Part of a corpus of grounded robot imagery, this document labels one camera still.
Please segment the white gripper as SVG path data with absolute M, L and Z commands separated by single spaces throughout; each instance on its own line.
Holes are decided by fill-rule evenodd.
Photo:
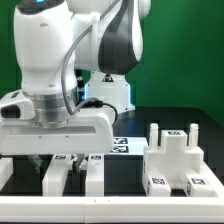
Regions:
M 72 168 L 79 173 L 84 154 L 108 153 L 113 148 L 115 112 L 111 108 L 84 108 L 64 127 L 45 129 L 33 121 L 0 122 L 0 154 L 29 155 L 37 172 L 46 154 L 77 154 Z

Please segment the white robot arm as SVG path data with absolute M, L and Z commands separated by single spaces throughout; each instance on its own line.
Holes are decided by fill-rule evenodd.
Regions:
M 21 87 L 0 99 L 0 155 L 107 153 L 113 106 L 78 98 L 78 70 L 125 75 L 140 61 L 151 0 L 21 0 L 14 11 Z

